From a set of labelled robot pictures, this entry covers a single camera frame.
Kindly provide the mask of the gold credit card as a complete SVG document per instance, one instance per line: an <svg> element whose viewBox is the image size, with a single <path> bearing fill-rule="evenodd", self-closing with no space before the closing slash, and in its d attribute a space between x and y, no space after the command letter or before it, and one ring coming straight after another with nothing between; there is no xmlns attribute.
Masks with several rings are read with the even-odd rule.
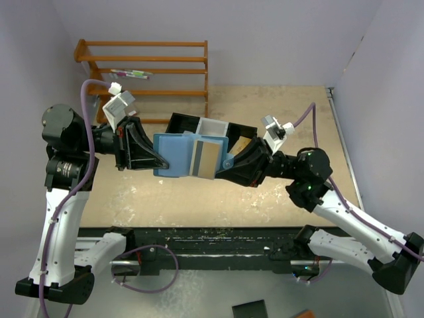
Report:
<svg viewBox="0 0 424 318"><path fill-rule="evenodd" d="M230 153L236 156L248 146L250 141L250 138L240 136L240 138L235 142L234 146L231 148Z"/></svg>

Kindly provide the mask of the blue leather card holder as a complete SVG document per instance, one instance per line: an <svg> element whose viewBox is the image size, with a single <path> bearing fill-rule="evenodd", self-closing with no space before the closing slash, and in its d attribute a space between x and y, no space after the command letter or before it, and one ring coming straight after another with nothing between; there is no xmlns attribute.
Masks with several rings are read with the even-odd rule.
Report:
<svg viewBox="0 0 424 318"><path fill-rule="evenodd" d="M235 156L229 153L229 139L226 136L208 136L188 132L184 134L158 133L154 135L153 147L169 163L169 168L155 169L153 174L164 178L190 176L191 157L196 140L218 142L221 145L221 160L216 173L233 167Z"/></svg>

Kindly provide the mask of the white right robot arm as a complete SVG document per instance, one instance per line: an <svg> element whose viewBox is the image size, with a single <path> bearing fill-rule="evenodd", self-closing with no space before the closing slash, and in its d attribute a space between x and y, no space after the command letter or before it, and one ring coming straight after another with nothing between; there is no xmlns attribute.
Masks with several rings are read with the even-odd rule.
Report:
<svg viewBox="0 0 424 318"><path fill-rule="evenodd" d="M338 237L318 227L304 226L296 243L316 256L340 260L370 274L385 290L405 293L423 262L423 237L395 230L350 203L331 177L327 153L302 148L295 156L272 154L262 138L253 138L235 156L232 167L216 177L244 187L258 187L265 178L290 180L286 191L292 203L336 225L346 233Z"/></svg>

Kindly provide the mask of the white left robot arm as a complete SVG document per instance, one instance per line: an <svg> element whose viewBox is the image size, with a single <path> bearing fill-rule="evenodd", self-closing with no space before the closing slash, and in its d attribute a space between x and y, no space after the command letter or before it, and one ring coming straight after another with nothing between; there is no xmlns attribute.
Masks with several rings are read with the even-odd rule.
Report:
<svg viewBox="0 0 424 318"><path fill-rule="evenodd" d="M99 163L96 154L115 157L118 170L168 168L153 149L140 119L124 117L117 128L92 126L71 107L57 104L42 116L46 152L46 219L40 248L27 278L16 283L17 295L68 305L84 304L95 277L116 256L136 247L129 228L111 227L81 256L75 249L80 221Z"/></svg>

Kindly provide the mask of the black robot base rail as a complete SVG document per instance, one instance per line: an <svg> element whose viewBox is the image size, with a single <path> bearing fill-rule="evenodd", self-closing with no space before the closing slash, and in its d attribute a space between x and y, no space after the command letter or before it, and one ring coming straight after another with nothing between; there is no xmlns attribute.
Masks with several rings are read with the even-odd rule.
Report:
<svg viewBox="0 0 424 318"><path fill-rule="evenodd" d="M157 276L163 270L271 271L290 274L312 272L329 258L316 256L295 243L299 227L85 227L81 238L99 238L108 232L129 235L127 250L147 249L130 256L115 256L112 268L141 276Z"/></svg>

